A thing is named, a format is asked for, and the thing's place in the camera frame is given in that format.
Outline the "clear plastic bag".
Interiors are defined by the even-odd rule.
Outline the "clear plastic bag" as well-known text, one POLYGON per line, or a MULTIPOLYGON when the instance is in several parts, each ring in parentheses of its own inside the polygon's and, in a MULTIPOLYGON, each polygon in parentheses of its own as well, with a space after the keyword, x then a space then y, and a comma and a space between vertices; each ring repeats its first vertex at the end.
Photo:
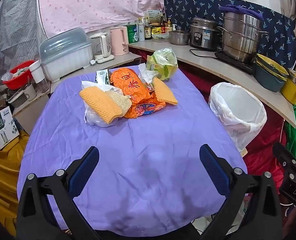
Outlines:
MULTIPOLYGON (((88 87, 97 87, 103 92, 107 91, 113 91, 116 92, 120 95, 123 95, 123 92, 121 89, 116 88, 111 85, 106 85, 106 84, 100 84, 100 83, 95 83, 91 81, 81 81, 82 83, 82 89, 88 88, 88 87)), ((84 114, 84 120, 87 124, 90 126, 98 126, 98 127, 109 127, 115 125, 116 121, 112 121, 110 124, 106 124, 104 120, 83 100, 84 106, 85 106, 85 114, 84 114)))

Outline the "beige loofah sponge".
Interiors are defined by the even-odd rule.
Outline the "beige loofah sponge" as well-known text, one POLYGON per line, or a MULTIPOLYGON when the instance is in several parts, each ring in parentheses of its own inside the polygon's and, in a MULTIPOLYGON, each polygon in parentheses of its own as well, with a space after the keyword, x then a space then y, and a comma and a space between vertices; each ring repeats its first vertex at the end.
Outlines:
POLYGON ((119 106, 122 111, 121 117, 124 117, 132 106, 130 98, 112 90, 105 93, 119 106))

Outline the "orange snack wrapper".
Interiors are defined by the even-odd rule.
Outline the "orange snack wrapper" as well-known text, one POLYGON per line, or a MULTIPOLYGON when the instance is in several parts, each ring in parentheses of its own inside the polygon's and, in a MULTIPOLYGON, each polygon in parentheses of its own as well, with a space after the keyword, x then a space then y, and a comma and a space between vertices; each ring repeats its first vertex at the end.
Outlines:
POLYGON ((155 92, 151 93, 151 98, 145 99, 143 102, 137 105, 132 105, 124 118, 134 119, 143 115, 153 114, 166 106, 165 102, 159 102, 157 100, 155 92))

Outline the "small orange foam net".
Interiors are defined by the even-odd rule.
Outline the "small orange foam net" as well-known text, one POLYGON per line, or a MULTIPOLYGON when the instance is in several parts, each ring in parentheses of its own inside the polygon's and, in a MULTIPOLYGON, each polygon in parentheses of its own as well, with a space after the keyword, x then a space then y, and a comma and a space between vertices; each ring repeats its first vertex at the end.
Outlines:
POLYGON ((156 98, 159 102, 165 102, 172 105, 177 105, 178 101, 169 87, 157 77, 152 80, 153 88, 155 90, 156 98))

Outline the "green white milk carton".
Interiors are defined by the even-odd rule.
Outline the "green white milk carton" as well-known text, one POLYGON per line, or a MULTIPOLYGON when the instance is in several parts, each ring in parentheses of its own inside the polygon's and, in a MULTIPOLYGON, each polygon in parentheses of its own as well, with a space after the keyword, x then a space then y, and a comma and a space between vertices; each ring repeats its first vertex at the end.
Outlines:
POLYGON ((102 85, 109 85, 110 84, 109 70, 107 69, 97 70, 95 82, 102 85))

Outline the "orange tea bag wrapper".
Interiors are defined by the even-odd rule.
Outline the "orange tea bag wrapper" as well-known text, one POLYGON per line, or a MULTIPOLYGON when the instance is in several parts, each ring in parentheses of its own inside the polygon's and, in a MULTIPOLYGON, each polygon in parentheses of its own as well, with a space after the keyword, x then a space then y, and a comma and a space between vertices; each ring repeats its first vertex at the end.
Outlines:
POLYGON ((132 105, 137 105, 151 98, 149 90, 132 69, 119 68, 113 71, 110 81, 114 87, 121 89, 125 96, 130 97, 132 105))

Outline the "green yellow plastic bag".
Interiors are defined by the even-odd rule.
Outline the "green yellow plastic bag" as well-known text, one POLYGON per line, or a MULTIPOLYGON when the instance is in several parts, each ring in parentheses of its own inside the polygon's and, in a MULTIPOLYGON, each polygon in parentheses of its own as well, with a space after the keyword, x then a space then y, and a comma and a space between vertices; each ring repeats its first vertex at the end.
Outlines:
POLYGON ((177 57, 172 48, 156 50, 148 56, 146 69, 158 72, 160 80, 170 79, 178 69, 177 57))

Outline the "green orange small box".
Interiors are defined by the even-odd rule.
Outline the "green orange small box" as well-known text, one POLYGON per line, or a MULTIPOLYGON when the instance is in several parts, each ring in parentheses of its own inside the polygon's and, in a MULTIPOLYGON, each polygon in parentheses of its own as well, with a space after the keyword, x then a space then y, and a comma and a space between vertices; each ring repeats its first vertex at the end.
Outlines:
POLYGON ((152 93, 152 92, 155 91, 155 89, 154 89, 154 87, 153 87, 152 84, 147 84, 146 87, 147 87, 147 89, 148 89, 148 91, 149 91, 150 93, 152 93))

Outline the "white paper towel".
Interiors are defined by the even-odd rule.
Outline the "white paper towel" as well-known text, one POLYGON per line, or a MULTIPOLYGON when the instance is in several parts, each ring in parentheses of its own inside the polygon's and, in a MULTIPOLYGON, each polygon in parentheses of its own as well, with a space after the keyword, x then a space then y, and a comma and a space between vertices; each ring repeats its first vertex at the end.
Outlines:
POLYGON ((159 74, 158 71, 148 70, 146 68, 145 63, 139 64, 138 68, 139 68, 139 74, 138 74, 139 79, 148 85, 151 84, 153 81, 153 78, 157 77, 159 74))

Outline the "purple tablecloth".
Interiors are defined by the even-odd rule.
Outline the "purple tablecloth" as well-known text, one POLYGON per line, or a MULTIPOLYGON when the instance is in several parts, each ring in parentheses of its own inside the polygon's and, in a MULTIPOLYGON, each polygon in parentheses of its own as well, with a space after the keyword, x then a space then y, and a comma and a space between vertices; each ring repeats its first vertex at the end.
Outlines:
POLYGON ((17 191, 26 177, 51 176, 95 146, 100 160, 75 203, 96 230, 123 236, 157 236, 217 212, 221 196, 199 151, 207 144, 232 167, 246 170, 230 136, 200 91, 181 70, 167 83, 178 104, 114 126, 90 126, 79 96, 83 81, 63 81, 43 109, 25 148, 17 191))

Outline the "yellow pot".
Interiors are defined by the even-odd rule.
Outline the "yellow pot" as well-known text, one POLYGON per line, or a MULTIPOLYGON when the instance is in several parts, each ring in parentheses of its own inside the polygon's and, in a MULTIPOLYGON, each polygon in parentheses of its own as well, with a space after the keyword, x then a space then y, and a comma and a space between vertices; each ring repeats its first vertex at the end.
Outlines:
POLYGON ((289 103, 296 105, 296 72, 294 70, 289 70, 289 76, 281 89, 281 93, 289 103))

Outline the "stacked teal yellow basins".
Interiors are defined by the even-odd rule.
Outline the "stacked teal yellow basins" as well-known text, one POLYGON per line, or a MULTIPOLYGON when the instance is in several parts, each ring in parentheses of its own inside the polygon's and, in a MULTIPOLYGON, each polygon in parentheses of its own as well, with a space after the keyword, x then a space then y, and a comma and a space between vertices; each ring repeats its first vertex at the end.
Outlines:
POLYGON ((288 78, 288 71, 272 59, 256 54, 254 77, 262 87, 272 92, 279 92, 288 78))

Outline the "red basin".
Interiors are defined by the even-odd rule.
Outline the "red basin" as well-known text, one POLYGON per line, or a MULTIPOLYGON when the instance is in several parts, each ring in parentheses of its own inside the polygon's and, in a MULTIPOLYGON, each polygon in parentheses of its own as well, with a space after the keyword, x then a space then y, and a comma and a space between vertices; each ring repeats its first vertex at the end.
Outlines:
POLYGON ((10 73, 15 74, 18 70, 21 70, 27 67, 27 70, 25 70, 20 75, 12 78, 9 81, 4 81, 4 85, 6 85, 11 90, 16 90, 28 84, 28 80, 32 81, 33 77, 29 69, 29 66, 33 63, 34 63, 33 60, 25 61, 17 65, 16 67, 14 67, 12 70, 10 70, 9 71, 10 73))

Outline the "white cup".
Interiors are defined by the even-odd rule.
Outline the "white cup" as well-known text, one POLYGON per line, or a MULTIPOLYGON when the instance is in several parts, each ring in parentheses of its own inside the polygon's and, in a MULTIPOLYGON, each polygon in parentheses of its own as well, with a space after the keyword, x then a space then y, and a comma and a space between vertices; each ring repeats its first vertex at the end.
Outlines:
POLYGON ((32 74, 35 83, 40 83, 42 80, 45 79, 45 75, 39 60, 32 63, 29 66, 29 70, 32 74))

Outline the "green tin can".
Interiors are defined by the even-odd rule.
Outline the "green tin can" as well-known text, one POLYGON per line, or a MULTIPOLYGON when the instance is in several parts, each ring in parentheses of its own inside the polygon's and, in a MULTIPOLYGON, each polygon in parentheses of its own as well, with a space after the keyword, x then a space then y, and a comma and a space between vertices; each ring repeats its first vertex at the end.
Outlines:
POLYGON ((127 25, 127 34, 129 44, 139 41, 139 34, 137 31, 137 24, 127 25))

